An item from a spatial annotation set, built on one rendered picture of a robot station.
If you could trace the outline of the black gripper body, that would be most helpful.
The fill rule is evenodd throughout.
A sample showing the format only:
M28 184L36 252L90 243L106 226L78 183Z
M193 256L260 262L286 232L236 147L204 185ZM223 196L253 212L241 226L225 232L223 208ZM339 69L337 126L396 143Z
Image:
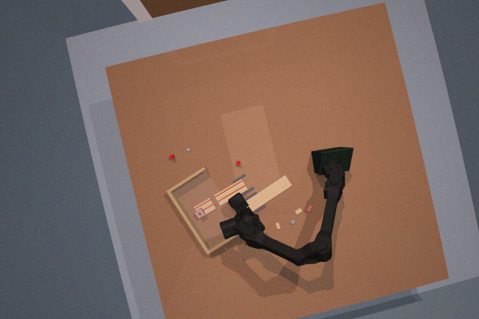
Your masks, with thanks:
M240 213L239 216L238 216L238 219L240 220L240 216L244 213L244 212L250 212L253 214L254 216L254 213L252 212L252 210L250 209L250 207L246 208L246 206L243 204L243 202L245 201L245 199L243 198L243 196L241 195L241 193L237 193L235 194L233 197L231 197L230 199L228 199L228 203L229 205L232 207L232 209L235 208L235 210L237 211L237 213ZM265 230L265 226L263 225L263 223L259 223L257 225L255 225L257 228L259 228L260 230L264 231Z

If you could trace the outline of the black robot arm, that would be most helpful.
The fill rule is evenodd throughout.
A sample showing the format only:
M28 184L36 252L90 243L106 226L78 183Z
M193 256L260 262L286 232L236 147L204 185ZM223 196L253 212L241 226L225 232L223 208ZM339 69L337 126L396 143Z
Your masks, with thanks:
M340 166L340 161L328 161L324 163L323 174L327 178L324 187L324 199L327 199L321 230L314 241L302 248L295 249L268 237L255 225L261 223L259 215L250 212L239 213L228 220L220 222L225 239L239 235L249 247L265 249L297 266L327 262L332 258L332 229L337 204L345 186L345 172ZM238 219L240 216L240 220Z

